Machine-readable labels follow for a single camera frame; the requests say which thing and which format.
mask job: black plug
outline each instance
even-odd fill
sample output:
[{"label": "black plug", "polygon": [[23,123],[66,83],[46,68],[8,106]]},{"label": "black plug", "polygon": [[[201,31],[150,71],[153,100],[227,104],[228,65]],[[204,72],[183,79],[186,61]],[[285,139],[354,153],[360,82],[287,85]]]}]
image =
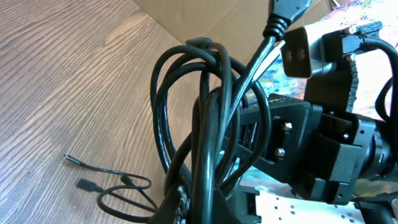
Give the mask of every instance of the black plug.
[{"label": "black plug", "polygon": [[77,182],[76,187],[88,192],[101,193],[104,190],[101,187],[98,187],[96,183],[85,179],[80,179],[79,182]]},{"label": "black plug", "polygon": [[297,21],[310,7],[312,0],[270,0],[267,26],[264,37],[274,36],[282,40],[287,28]]}]

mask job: bolt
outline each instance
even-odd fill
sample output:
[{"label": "bolt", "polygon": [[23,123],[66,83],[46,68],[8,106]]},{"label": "bolt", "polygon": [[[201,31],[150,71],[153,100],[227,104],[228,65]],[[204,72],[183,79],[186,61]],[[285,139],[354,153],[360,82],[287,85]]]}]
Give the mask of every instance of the bolt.
[{"label": "bolt", "polygon": [[347,27],[347,28],[343,29],[343,33],[346,34],[346,35],[348,35],[348,34],[355,34],[356,31],[357,31],[357,30],[356,30],[356,27],[353,27],[353,26]]},{"label": "bolt", "polygon": [[284,124],[282,124],[282,130],[284,131],[290,131],[292,130],[293,125],[290,122],[285,122]]},{"label": "bolt", "polygon": [[286,58],[286,60],[287,60],[288,62],[291,62],[292,59],[293,59],[293,57],[292,57],[292,52],[289,51],[289,50],[286,50],[285,58]]},{"label": "bolt", "polygon": [[300,60],[304,60],[305,59],[305,51],[304,51],[304,49],[299,49],[297,51],[297,57]]},{"label": "bolt", "polygon": [[275,149],[275,156],[284,157],[285,156],[285,149],[282,149],[282,148]]},{"label": "bolt", "polygon": [[346,57],[347,62],[355,62],[356,60],[356,54],[351,54]]}]

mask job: cardboard box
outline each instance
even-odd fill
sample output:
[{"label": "cardboard box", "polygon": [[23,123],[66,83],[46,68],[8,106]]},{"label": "cardboard box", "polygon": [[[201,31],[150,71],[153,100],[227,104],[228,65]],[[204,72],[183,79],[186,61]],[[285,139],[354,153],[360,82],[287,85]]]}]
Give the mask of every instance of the cardboard box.
[{"label": "cardboard box", "polygon": [[[346,0],[337,0],[340,4]],[[135,0],[181,43],[210,37],[230,56],[248,63],[260,44],[268,17],[268,0]],[[329,0],[313,0],[291,29],[320,20],[332,11]]]}]

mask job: wood grain surface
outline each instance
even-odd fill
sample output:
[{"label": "wood grain surface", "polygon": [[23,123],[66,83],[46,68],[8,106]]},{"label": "wood grain surface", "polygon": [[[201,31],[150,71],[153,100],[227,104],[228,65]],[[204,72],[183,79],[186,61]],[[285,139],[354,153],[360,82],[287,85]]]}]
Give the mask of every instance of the wood grain surface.
[{"label": "wood grain surface", "polygon": [[[84,178],[105,189],[119,177],[64,154],[150,178],[146,192],[160,205],[165,174],[149,80],[161,53],[178,44],[131,0],[0,1],[0,223],[127,223],[98,208],[98,193],[75,187]],[[190,75],[170,91],[176,146],[190,131],[197,83]],[[144,202],[133,190],[117,193]]]}]

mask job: wooden table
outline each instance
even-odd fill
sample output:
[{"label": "wooden table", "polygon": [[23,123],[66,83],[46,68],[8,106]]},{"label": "wooden table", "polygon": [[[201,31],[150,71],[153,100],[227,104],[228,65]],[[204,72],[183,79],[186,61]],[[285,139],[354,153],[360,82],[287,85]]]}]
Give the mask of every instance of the wooden table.
[{"label": "wooden table", "polygon": [[[127,223],[97,207],[98,193],[75,187],[84,178],[105,189],[121,185],[119,177],[64,154],[150,178],[146,192],[160,205],[165,174],[149,80],[159,56],[180,43],[131,0],[2,0],[0,33],[0,222]],[[190,131],[197,83],[191,75],[170,92],[176,146]]]}]

